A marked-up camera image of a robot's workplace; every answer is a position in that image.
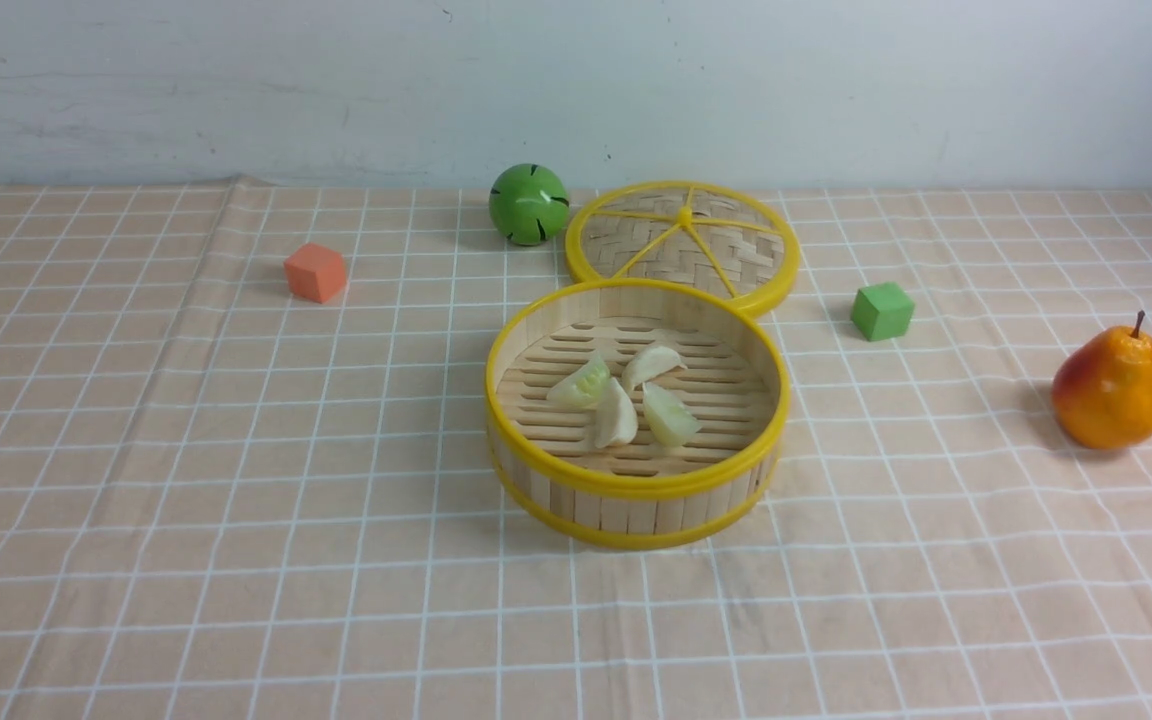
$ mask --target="green cube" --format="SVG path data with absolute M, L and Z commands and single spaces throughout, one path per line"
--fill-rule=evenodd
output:
M 914 301 L 893 282 L 863 287 L 851 304 L 851 323 L 869 342 L 900 338 L 914 319 Z

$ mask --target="woven bamboo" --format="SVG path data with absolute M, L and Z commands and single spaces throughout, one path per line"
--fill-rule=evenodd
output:
M 545 400 L 594 350 L 620 376 L 637 350 L 665 342 L 687 369 L 659 376 L 702 422 L 661 446 L 631 393 L 639 433 L 598 450 L 593 411 Z M 612 547 L 664 547 L 717 532 L 767 487 L 788 409 L 788 374 L 758 325 L 704 293 L 653 279 L 584 283 L 511 320 L 486 366 L 488 445 L 503 486 L 537 518 Z
M 577 281 L 653 278 L 695 287 L 751 314 L 794 282 L 797 240 L 761 202 L 727 188 L 647 183 L 590 202 L 568 228 Z

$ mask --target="pear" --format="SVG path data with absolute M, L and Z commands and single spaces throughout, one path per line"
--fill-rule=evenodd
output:
M 1107 328 L 1066 357 L 1052 379 L 1052 406 L 1066 433 L 1094 450 L 1121 450 L 1152 437 L 1152 338 Z

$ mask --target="table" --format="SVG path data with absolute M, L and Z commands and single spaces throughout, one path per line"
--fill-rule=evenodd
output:
M 1152 439 L 1076 450 L 1047 400 L 1152 333 L 1152 194 L 753 196 L 803 247 L 785 458 L 623 553 L 488 470 L 486 350 L 567 279 L 485 190 L 0 187 L 0 717 L 1152 717 Z M 869 343 L 886 281 L 918 311 Z

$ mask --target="wall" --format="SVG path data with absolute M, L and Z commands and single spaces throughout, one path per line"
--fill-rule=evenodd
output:
M 0 182 L 1152 185 L 1152 0 L 0 0 Z

